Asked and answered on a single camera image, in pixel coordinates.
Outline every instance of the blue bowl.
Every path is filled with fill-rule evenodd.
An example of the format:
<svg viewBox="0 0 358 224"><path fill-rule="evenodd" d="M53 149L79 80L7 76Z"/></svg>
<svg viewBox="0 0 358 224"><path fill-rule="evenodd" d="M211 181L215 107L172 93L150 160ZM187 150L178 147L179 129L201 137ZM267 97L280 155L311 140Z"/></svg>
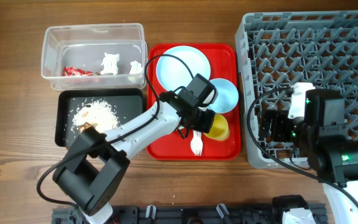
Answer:
<svg viewBox="0 0 358 224"><path fill-rule="evenodd" d="M220 114L233 110L239 101L239 92L234 84L224 78L215 78L210 82L216 87L218 97L208 109Z"/></svg>

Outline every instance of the yellow cup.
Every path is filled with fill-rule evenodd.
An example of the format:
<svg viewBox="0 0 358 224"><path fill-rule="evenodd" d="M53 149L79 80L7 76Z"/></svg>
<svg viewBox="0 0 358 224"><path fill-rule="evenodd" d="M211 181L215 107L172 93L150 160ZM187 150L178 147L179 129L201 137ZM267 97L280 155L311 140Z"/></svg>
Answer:
<svg viewBox="0 0 358 224"><path fill-rule="evenodd" d="M215 114L211 130L209 133L204 133L204 135L217 141L225 141L230 135L229 124L226 118L220 114Z"/></svg>

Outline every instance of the black container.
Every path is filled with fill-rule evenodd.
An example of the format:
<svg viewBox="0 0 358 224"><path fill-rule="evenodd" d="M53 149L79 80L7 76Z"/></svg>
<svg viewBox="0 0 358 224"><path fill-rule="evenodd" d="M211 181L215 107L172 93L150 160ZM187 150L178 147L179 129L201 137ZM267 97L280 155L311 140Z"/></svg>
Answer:
<svg viewBox="0 0 358 224"><path fill-rule="evenodd" d="M142 91L131 89L108 89L108 90L68 90L59 96L55 143L58 146L70 147L79 131L73 126L73 118L77 108L81 109L92 100L104 100L112 105L115 110L119 125L123 125L142 114L145 110Z"/></svg>

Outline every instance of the light blue plate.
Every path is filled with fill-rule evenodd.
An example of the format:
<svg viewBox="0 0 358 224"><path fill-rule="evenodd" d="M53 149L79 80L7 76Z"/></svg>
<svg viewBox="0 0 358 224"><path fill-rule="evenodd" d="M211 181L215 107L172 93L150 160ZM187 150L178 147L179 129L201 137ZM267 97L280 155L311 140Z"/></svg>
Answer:
<svg viewBox="0 0 358 224"><path fill-rule="evenodd" d="M182 59L189 66L193 76L197 73L207 80L211 76L211 66L205 55L194 47L178 46L164 52ZM177 59L172 57L160 57L156 68L157 80L167 91L175 90L179 86L186 87L191 76L187 68Z"/></svg>
<svg viewBox="0 0 358 224"><path fill-rule="evenodd" d="M220 114L233 110L239 101L239 92L234 84L224 78L215 78L210 82L216 87L218 97L208 109Z"/></svg>

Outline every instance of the red tray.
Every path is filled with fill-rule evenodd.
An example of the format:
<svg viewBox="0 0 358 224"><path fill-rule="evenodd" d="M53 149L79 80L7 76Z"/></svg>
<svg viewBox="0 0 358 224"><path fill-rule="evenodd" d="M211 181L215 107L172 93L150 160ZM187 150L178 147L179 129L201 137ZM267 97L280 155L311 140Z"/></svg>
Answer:
<svg viewBox="0 0 358 224"><path fill-rule="evenodd" d="M209 60L211 65L211 77L225 78L237 87L236 55L230 46L226 44L158 44L149 53L149 58L163 54L166 50L187 45L200 50ZM157 94L166 91L158 82L155 67L157 60L150 63L149 79ZM147 89L147 107L155 103L155 97L150 88ZM190 141L193 131L186 139L182 139L177 131L164 136L147 147L147 152L158 160L228 160L235 158L241 150L240 114L237 106L230 112L223 114L229 123L230 136L225 141L215 141L202 136L204 143L201 156L195 156L190 149Z"/></svg>

